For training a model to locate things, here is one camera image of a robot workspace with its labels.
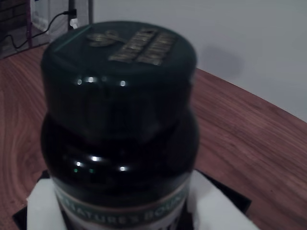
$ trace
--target dark green cap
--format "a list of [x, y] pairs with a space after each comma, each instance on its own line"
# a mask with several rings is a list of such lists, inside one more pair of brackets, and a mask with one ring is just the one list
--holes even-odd
[[43, 55], [48, 113], [87, 139], [149, 140], [188, 108], [195, 66], [191, 44], [165, 28], [137, 22], [81, 27]]

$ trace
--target black cable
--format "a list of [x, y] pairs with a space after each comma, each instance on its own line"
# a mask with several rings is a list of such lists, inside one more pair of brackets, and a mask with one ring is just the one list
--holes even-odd
[[[51, 22], [50, 22], [49, 25], [48, 25], [48, 28], [47, 28], [45, 31], [43, 31], [43, 32], [41, 32], [41, 33], [38, 33], [38, 34], [32, 36], [31, 39], [32, 39], [32, 38], [35, 38], [35, 37], [38, 37], [38, 36], [40, 36], [40, 35], [45, 34], [45, 33], [50, 29], [51, 24], [54, 22], [54, 20], [55, 20], [57, 17], [59, 17], [59, 16], [61, 16], [61, 15], [67, 15], [67, 14], [69, 14], [69, 15], [76, 15], [76, 14], [77, 14], [77, 10], [76, 10], [76, 9], [73, 9], [73, 10], [71, 10], [71, 11], [64, 11], [64, 12], [62, 12], [62, 13], [58, 13], [56, 16], [53, 17], [53, 19], [51, 20]], [[8, 34], [8, 35], [5, 35], [5, 36], [4, 36], [4, 38], [0, 41], [0, 43], [3, 42], [7, 37], [10, 37], [10, 38], [11, 38], [12, 45], [13, 45], [13, 47], [14, 47], [15, 49], [21, 48], [22, 46], [24, 46], [24, 45], [28, 42], [28, 39], [27, 39], [27, 40], [25, 40], [20, 46], [17, 46], [17, 45], [15, 44], [15, 42], [14, 42], [13, 36], [12, 36], [11, 34]]]

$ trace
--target wooden table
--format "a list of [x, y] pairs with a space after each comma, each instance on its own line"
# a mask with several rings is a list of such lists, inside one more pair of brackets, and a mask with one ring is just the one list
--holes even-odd
[[[0, 229], [26, 205], [46, 168], [40, 127], [44, 47], [0, 61]], [[192, 106], [201, 129], [196, 168], [252, 199], [262, 230], [307, 229], [307, 124], [267, 101], [198, 70]]]

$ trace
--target nature's bounty label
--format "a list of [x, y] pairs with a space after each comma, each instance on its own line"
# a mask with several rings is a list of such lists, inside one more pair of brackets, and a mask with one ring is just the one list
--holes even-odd
[[57, 197], [77, 230], [175, 230], [188, 182], [154, 203], [135, 208], [104, 208], [79, 201], [55, 185]]

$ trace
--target embossed leaf logo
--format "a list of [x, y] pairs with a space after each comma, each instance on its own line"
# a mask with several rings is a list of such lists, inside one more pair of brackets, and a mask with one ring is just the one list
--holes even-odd
[[89, 45], [94, 47], [110, 46], [116, 42], [127, 42], [126, 39], [120, 38], [118, 32], [114, 30], [108, 30], [104, 34], [88, 34], [86, 37], [91, 40]]

